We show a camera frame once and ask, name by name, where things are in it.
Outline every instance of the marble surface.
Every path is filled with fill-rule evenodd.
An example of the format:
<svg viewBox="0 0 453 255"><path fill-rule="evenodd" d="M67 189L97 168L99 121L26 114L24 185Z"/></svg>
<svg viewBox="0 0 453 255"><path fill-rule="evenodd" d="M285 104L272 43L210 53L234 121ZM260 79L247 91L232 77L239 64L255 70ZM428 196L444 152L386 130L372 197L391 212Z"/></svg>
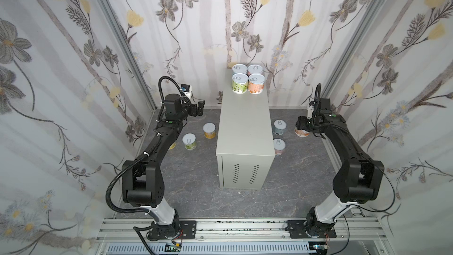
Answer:
<svg viewBox="0 0 453 255"><path fill-rule="evenodd" d="M217 137L206 139L202 127L212 122L218 128L220 110L206 109L201 117L189 117L176 147L168 151L162 162L164 197L181 218L305 217L312 206L331 193L335 172L320 138L312 134L301 138L294 133L294 124L302 113L270 110L272 122L282 119L288 124L283 135L274 135L286 142L286 149L275 157L260 191L219 188ZM186 150L181 141L186 133L196 135L197 147L192 151ZM151 136L146 136L143 144L146 146L150 139ZM122 203L121 207L132 206ZM116 215L116 218L137 217L147 216Z"/></svg>

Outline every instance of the wallpaper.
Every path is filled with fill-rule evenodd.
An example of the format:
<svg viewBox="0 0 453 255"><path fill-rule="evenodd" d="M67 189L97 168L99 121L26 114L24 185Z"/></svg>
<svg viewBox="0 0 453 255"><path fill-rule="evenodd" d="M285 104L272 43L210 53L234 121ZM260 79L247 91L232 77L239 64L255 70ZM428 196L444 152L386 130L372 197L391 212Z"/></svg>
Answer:
<svg viewBox="0 0 453 255"><path fill-rule="evenodd" d="M96 0L1 0L2 253L95 253L151 116L128 70Z"/></svg>
<svg viewBox="0 0 453 255"><path fill-rule="evenodd" d="M371 0L109 0L155 100L160 76L219 106L225 68L265 68L271 106L330 77ZM165 91L175 91L165 85Z"/></svg>
<svg viewBox="0 0 453 255"><path fill-rule="evenodd" d="M393 183L377 217L399 255L453 248L452 49L453 0L386 0L330 95ZM383 179L368 206L392 199Z"/></svg>

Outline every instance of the can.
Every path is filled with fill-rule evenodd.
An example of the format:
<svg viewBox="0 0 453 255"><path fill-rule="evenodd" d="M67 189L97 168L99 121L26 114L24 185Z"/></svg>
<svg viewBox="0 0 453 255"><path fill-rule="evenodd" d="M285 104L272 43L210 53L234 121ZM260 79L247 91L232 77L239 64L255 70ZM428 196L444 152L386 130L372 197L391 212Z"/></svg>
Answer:
<svg viewBox="0 0 453 255"><path fill-rule="evenodd" d="M248 91L252 94L260 94L264 89L264 81L266 78L261 74L252 74L249 76Z"/></svg>
<svg viewBox="0 0 453 255"><path fill-rule="evenodd" d="M212 139L216 136L216 126L214 123L206 123L203 125L204 136L208 139Z"/></svg>
<svg viewBox="0 0 453 255"><path fill-rule="evenodd" d="M243 94L247 91L249 84L249 77L247 75L239 73L233 75L233 92Z"/></svg>
<svg viewBox="0 0 453 255"><path fill-rule="evenodd" d="M236 64L233 66L233 75L234 74L246 74L247 75L247 66L244 64Z"/></svg>
<svg viewBox="0 0 453 255"><path fill-rule="evenodd" d="M275 135L282 135L283 133L285 133L286 131L286 122L284 122L283 120L276 120L274 122L274 126L272 127L272 132L275 134Z"/></svg>
<svg viewBox="0 0 453 255"><path fill-rule="evenodd" d="M282 139L274 139L275 155L280 156L285 150L286 144Z"/></svg>
<svg viewBox="0 0 453 255"><path fill-rule="evenodd" d="M195 135L192 133L187 133L183 136L183 143L187 150L193 150L197 147Z"/></svg>
<svg viewBox="0 0 453 255"><path fill-rule="evenodd" d="M252 64L249 66L247 75L250 76L252 74L261 74L264 75L264 69L263 66L258 65L258 64Z"/></svg>
<svg viewBox="0 0 453 255"><path fill-rule="evenodd" d="M297 130L297 127L294 127L294 132L296 133L297 136L305 138L309 135L310 132L305 131L305 130Z"/></svg>

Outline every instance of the vent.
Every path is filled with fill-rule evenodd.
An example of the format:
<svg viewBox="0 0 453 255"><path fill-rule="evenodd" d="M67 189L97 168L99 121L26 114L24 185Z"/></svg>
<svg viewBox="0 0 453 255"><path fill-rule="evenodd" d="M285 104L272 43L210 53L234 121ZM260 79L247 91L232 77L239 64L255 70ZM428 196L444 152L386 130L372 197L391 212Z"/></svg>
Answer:
<svg viewBox="0 0 453 255"><path fill-rule="evenodd" d="M253 167L252 175L250 175L250 181L249 181L250 185L255 183L255 179L256 179L256 176L258 175L258 168L259 167L260 167L259 164Z"/></svg>
<svg viewBox="0 0 453 255"><path fill-rule="evenodd" d="M239 163L233 167L233 183L237 183L239 180Z"/></svg>
<svg viewBox="0 0 453 255"><path fill-rule="evenodd" d="M165 252L165 243L149 243L156 254ZM179 254L275 254L275 253L316 253L309 249L309 243L292 242L186 242ZM106 255L149 255L141 243L110 243Z"/></svg>

